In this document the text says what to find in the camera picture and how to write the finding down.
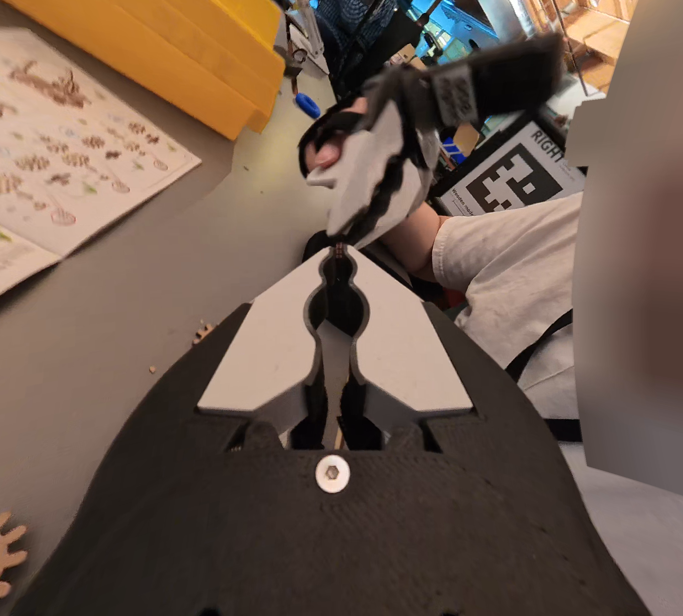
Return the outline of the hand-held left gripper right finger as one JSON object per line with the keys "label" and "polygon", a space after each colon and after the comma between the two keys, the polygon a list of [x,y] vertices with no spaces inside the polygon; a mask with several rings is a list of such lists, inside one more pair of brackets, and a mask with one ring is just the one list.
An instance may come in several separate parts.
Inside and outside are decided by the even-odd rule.
{"label": "hand-held left gripper right finger", "polygon": [[348,285],[362,308],[342,403],[349,450],[381,450],[400,428],[463,416],[473,401],[428,315],[440,313],[351,246]]}

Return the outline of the paper instruction booklet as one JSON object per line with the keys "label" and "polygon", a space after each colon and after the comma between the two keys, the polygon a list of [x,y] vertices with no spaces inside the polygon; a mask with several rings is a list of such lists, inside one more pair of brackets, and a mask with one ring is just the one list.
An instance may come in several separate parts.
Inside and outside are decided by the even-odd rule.
{"label": "paper instruction booklet", "polygon": [[201,160],[20,28],[1,28],[1,293]]}

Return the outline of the person's right hand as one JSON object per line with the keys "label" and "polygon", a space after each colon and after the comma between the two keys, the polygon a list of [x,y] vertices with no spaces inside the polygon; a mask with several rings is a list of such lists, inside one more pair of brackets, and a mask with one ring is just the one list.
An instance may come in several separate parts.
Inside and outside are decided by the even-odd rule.
{"label": "person's right hand", "polygon": [[298,160],[304,177],[314,169],[327,169],[337,163],[367,109],[366,97],[346,97],[309,127],[298,144]]}

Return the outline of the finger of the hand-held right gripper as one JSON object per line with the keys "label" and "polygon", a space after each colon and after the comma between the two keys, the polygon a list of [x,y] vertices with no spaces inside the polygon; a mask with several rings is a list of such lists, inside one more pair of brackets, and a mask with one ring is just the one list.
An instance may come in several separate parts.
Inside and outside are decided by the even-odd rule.
{"label": "finger of the hand-held right gripper", "polygon": [[363,249],[411,210],[411,162],[403,151],[402,117],[390,100],[368,131],[354,133],[331,168],[329,236]]}
{"label": "finger of the hand-held right gripper", "polygon": [[393,160],[371,198],[370,207],[353,223],[353,246],[362,249],[395,229],[424,202],[437,164],[437,133],[418,133],[425,166],[413,159]]}

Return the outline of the large wooden gear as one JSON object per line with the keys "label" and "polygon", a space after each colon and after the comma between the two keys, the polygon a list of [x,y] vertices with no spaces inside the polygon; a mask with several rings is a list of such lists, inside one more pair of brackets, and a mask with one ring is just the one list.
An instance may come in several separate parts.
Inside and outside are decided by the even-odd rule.
{"label": "large wooden gear", "polygon": [[10,521],[12,514],[9,511],[1,512],[1,599],[8,596],[12,586],[3,576],[4,573],[23,564],[28,556],[26,550],[15,550],[13,545],[21,540],[27,532],[25,525],[5,528]]}

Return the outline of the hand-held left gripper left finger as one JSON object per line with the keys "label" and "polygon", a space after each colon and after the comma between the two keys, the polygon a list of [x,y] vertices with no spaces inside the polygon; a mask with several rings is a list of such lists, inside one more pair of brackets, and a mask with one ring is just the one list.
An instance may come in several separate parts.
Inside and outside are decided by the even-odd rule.
{"label": "hand-held left gripper left finger", "polygon": [[329,414],[319,329],[334,250],[321,249],[248,306],[197,403],[200,414],[272,425],[294,450],[322,450]]}

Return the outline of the yellow plastic bin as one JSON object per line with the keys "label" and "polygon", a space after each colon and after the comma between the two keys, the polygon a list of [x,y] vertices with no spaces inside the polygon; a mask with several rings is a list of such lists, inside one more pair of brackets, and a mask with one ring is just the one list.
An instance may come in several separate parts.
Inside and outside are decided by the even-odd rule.
{"label": "yellow plastic bin", "polygon": [[284,61],[272,0],[4,0],[235,140],[269,123]]}

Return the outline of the white tag sign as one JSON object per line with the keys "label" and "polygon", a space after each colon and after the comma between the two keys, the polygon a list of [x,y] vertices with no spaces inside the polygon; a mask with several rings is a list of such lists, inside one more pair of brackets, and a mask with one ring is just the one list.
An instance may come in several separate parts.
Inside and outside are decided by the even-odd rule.
{"label": "white tag sign", "polygon": [[518,115],[441,177],[428,203],[442,216],[474,217],[580,193],[587,169],[568,164],[565,142],[541,112]]}

